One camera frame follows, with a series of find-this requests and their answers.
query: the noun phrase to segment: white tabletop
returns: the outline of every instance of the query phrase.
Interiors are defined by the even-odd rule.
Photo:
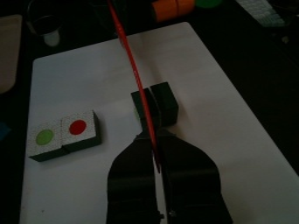
[[[170,85],[178,119],[169,131],[216,163],[235,223],[297,224],[299,178],[190,26],[128,41],[144,88]],[[102,144],[41,163],[25,158],[21,224],[105,223],[108,169],[141,131],[134,91],[117,39],[33,62],[29,127],[93,109]]]

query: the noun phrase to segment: green dot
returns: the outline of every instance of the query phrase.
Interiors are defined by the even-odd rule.
[[[220,5],[221,0],[194,0],[194,5],[200,8],[213,8]]]
[[[36,136],[36,143],[38,145],[45,145],[50,142],[53,138],[53,132],[49,129],[44,129]]]

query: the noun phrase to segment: orange object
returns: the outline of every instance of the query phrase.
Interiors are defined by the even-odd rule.
[[[152,2],[153,17],[157,23],[192,12],[194,0],[158,0]]]

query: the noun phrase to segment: red cable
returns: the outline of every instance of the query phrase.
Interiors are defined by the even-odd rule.
[[[134,81],[136,81],[136,85],[137,85],[137,89],[138,89],[138,93],[140,93],[140,97],[141,97],[141,103],[142,103],[142,107],[144,107],[145,123],[146,123],[148,133],[149,133],[152,146],[153,146],[153,161],[154,161],[156,169],[160,172],[160,159],[158,159],[157,147],[156,147],[154,126],[153,126],[152,116],[150,116],[148,103],[146,103],[146,99],[145,99],[145,92],[144,92],[144,88],[142,88],[142,83],[141,83],[138,72],[137,72],[137,69],[136,69],[136,62],[134,62],[133,54],[130,53],[129,44],[126,42],[125,31],[124,31],[122,26],[118,22],[117,14],[116,14],[114,8],[113,8],[109,0],[106,0],[106,4],[108,4],[108,9],[109,9],[109,12],[110,12],[110,15],[112,15],[112,18],[113,18],[114,26],[116,26],[117,37],[121,41],[122,47],[125,48],[125,53],[126,53],[129,63],[130,63],[130,67],[132,67],[133,73],[134,73]]]

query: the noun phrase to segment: cube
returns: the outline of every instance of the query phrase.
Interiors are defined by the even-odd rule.
[[[152,85],[150,91],[161,114],[161,126],[170,126],[177,121],[178,104],[168,82]]]
[[[142,106],[141,96],[138,91],[130,93],[130,96],[134,102],[134,110],[138,116],[142,130],[146,130],[145,112],[144,112],[144,106]],[[154,104],[154,98],[152,97],[152,94],[148,88],[144,89],[144,96],[145,96],[148,107],[149,107],[150,117],[153,120],[153,126],[158,127],[160,126],[160,112]]]
[[[68,152],[100,144],[98,119],[92,110],[61,118],[60,125],[61,144]]]
[[[38,162],[66,155],[61,147],[61,121],[32,127],[25,148],[28,157]]]

